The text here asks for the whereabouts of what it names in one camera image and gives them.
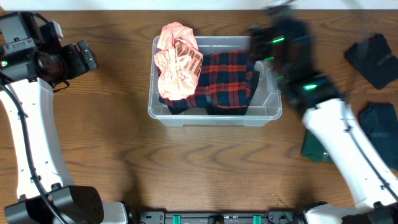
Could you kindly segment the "red navy plaid shirt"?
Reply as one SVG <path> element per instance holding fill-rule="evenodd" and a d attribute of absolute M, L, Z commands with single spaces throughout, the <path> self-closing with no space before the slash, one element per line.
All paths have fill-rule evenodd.
<path fill-rule="evenodd" d="M 182 100 L 159 98 L 171 108 L 246 108 L 259 81 L 255 62 L 246 50 L 206 55 L 195 93 Z"/>

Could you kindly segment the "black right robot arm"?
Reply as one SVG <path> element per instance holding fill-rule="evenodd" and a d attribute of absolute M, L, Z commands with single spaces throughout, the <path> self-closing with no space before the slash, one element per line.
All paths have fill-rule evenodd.
<path fill-rule="evenodd" d="M 304 126 L 315 135 L 343 176 L 353 209 L 319 202 L 301 211 L 296 223 L 396 223 L 397 177 L 376 152 L 342 94 L 313 65 L 306 23 L 287 2 L 265 9 L 271 24 L 250 29 L 250 54 L 267 60 L 276 82 Z"/>

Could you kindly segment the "dark navy cloth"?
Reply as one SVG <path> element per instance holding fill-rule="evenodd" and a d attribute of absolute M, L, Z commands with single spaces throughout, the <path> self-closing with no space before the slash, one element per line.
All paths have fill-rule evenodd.
<path fill-rule="evenodd" d="M 389 168 L 397 170 L 397 115 L 391 103 L 369 103 L 359 112 L 364 133 Z"/>

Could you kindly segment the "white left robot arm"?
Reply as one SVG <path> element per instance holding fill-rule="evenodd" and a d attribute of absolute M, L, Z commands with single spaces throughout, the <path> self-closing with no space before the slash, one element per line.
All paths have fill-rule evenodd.
<path fill-rule="evenodd" d="M 17 157 L 17 202 L 8 223 L 129 223 L 125 204 L 104 202 L 94 187 L 78 186 L 63 158 L 53 114 L 57 91 L 97 69 L 85 41 L 62 45 L 55 21 L 32 12 L 1 17 L 1 102 Z"/>

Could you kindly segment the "black garment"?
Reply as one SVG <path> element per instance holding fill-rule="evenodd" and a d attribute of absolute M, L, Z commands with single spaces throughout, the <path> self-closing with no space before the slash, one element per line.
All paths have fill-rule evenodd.
<path fill-rule="evenodd" d="M 159 98 L 172 114 L 180 114 L 194 108 L 204 108 L 208 115 L 245 115 L 259 83 L 259 72 L 238 72 L 238 80 L 228 80 L 227 72 L 215 75 L 204 73 L 200 77 L 195 93 L 186 99 L 171 101 Z"/>

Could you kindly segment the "dark green shirt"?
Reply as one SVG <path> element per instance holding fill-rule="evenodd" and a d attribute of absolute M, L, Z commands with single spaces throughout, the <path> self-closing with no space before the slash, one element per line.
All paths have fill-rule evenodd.
<path fill-rule="evenodd" d="M 305 137 L 302 145 L 302 156 L 310 159 L 313 162 L 329 162 L 333 163 L 329 153 L 323 147 L 317 137 L 308 129 L 305 132 Z"/>

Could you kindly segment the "pink printed shirt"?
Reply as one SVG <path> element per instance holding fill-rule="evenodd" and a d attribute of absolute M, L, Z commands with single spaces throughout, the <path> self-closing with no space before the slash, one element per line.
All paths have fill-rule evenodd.
<path fill-rule="evenodd" d="M 203 63 L 193 29 L 179 22 L 167 24 L 162 28 L 157 48 L 154 62 L 160 70 L 161 97 L 174 101 L 193 95 Z"/>

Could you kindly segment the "black cloth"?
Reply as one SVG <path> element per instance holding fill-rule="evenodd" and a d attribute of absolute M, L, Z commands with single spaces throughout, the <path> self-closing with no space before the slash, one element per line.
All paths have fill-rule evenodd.
<path fill-rule="evenodd" d="M 397 79 L 397 57 L 382 34 L 353 44 L 344 57 L 377 90 Z"/>

